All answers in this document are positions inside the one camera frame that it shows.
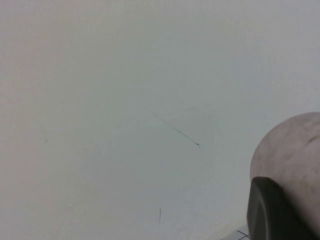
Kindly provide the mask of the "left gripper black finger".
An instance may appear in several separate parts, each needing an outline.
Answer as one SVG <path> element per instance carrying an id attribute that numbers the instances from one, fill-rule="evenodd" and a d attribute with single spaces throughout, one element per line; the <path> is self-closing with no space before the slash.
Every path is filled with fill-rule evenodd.
<path id="1" fill-rule="evenodd" d="M 251 240 L 315 240 L 283 188 L 268 177 L 251 180 L 247 226 Z"/>

